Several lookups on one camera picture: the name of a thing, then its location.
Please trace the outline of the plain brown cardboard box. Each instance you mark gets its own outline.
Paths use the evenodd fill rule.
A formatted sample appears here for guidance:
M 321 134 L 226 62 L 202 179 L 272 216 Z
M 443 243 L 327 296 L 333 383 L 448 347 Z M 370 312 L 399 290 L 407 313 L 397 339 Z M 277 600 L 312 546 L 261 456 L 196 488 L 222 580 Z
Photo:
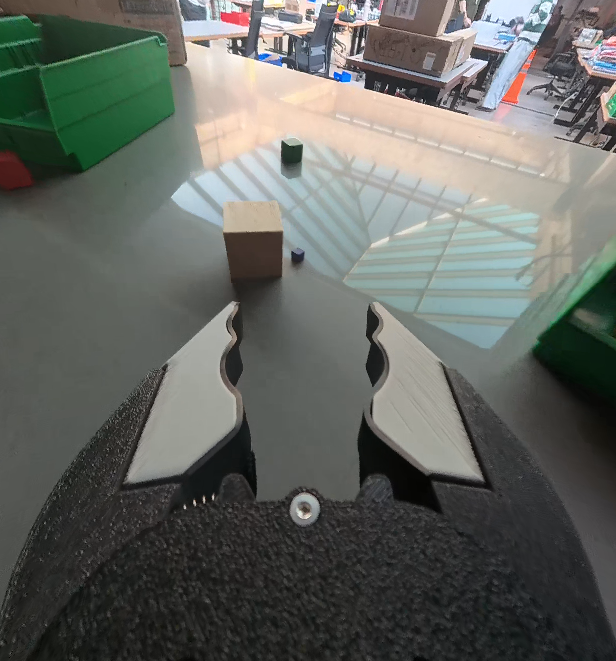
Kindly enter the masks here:
M 169 64 L 187 62 L 178 1 L 0 1 L 0 18 L 41 14 L 157 32 L 166 38 Z

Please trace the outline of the orange traffic cone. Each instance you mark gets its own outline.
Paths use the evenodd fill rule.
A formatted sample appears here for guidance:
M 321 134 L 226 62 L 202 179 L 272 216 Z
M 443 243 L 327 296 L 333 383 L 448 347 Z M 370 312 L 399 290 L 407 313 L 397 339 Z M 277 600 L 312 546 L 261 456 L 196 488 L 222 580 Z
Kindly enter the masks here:
M 529 54 L 525 63 L 522 65 L 517 76 L 514 78 L 507 93 L 503 96 L 502 103 L 511 104 L 511 105 L 517 105 L 519 103 L 519 95 L 523 87 L 523 84 L 525 83 L 527 73 L 529 72 L 529 68 L 531 67 L 531 63 L 535 57 L 535 54 L 536 54 L 536 49 L 533 49 L 532 52 Z

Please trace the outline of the black office chair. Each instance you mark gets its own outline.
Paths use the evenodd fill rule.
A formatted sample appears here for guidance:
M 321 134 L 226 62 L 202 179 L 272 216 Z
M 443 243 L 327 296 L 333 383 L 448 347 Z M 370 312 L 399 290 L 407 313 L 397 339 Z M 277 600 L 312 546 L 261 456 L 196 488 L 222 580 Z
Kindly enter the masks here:
M 547 83 L 530 88 L 526 94 L 543 91 L 546 101 L 551 97 L 565 101 L 572 89 L 576 87 L 578 66 L 576 50 L 554 54 L 544 66 L 544 72 L 551 79 Z
M 322 4 L 312 33 L 286 32 L 288 51 L 281 58 L 282 64 L 291 70 L 328 78 L 337 10 L 337 3 Z
M 241 45 L 238 49 L 238 54 L 246 57 L 247 59 L 258 60 L 258 43 L 260 40 L 260 31 L 262 19 L 264 16 L 264 2 L 253 1 L 251 13 L 249 16 L 249 25 L 246 38 L 241 40 Z

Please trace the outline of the labelled cardboard box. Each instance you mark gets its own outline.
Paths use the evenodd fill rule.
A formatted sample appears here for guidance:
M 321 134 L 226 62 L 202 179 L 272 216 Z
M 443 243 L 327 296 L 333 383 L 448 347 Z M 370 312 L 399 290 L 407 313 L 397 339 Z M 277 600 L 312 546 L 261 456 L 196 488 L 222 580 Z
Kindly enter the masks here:
M 441 36 L 456 1 L 384 1 L 379 26 L 424 36 Z

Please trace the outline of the green plastic bin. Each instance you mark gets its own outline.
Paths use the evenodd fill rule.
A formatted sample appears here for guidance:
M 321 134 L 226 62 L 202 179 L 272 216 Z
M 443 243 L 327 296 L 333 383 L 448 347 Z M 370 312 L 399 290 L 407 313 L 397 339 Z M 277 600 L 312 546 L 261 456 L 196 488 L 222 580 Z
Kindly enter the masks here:
M 162 33 L 52 14 L 0 18 L 0 152 L 83 172 L 173 113 Z
M 534 356 L 556 375 L 616 408 L 616 235 L 576 275 Z

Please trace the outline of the wooden-top work table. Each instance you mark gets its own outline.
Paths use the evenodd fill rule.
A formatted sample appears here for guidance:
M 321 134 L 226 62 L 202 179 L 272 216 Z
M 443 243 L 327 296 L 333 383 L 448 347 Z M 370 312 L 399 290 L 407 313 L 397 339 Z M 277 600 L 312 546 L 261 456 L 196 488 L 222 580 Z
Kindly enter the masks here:
M 486 66 L 485 61 L 470 57 L 450 72 L 435 76 L 372 62 L 362 54 L 346 59 L 346 69 L 363 74 L 367 90 L 463 114 L 468 112 L 459 110 L 459 105 Z

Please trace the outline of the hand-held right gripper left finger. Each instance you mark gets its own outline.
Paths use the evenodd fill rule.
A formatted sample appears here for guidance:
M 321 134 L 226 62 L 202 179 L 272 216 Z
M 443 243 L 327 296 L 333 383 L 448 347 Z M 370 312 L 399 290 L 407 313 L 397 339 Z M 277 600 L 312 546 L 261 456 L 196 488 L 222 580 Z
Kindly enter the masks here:
M 256 460 L 243 397 L 238 302 L 228 303 L 164 364 L 122 486 L 175 485 L 176 500 L 217 495 L 241 475 L 257 492 Z

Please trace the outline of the scribbled cardboard box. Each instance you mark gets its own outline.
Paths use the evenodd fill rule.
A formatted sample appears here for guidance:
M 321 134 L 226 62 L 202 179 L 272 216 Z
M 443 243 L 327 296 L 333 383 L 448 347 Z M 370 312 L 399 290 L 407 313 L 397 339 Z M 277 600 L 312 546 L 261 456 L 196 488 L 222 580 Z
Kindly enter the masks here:
M 477 30 L 461 29 L 441 36 L 372 26 L 363 59 L 402 70 L 440 77 L 468 60 Z

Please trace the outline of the red wooden cube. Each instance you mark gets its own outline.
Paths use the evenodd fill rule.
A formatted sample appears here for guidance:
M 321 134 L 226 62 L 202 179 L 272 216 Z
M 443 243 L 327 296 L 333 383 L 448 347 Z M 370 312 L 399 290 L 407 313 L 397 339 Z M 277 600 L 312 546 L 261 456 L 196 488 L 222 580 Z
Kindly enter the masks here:
M 12 151 L 0 151 L 0 189 L 12 191 L 33 186 L 30 170 Z

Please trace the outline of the large plain wooden cube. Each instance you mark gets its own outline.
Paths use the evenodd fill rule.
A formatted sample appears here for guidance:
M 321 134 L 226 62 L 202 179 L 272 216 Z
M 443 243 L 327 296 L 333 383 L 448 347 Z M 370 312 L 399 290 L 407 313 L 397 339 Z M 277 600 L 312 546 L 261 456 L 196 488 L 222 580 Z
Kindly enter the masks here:
M 233 283 L 282 277 L 283 229 L 275 200 L 223 204 L 223 239 Z

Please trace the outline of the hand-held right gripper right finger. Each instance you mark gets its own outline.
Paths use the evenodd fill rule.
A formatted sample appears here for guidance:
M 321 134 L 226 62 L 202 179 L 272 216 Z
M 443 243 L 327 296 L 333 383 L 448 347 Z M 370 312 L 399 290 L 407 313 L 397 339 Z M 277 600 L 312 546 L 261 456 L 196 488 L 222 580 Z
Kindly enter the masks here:
M 369 304 L 367 429 L 426 478 L 484 486 L 446 365 L 379 302 Z

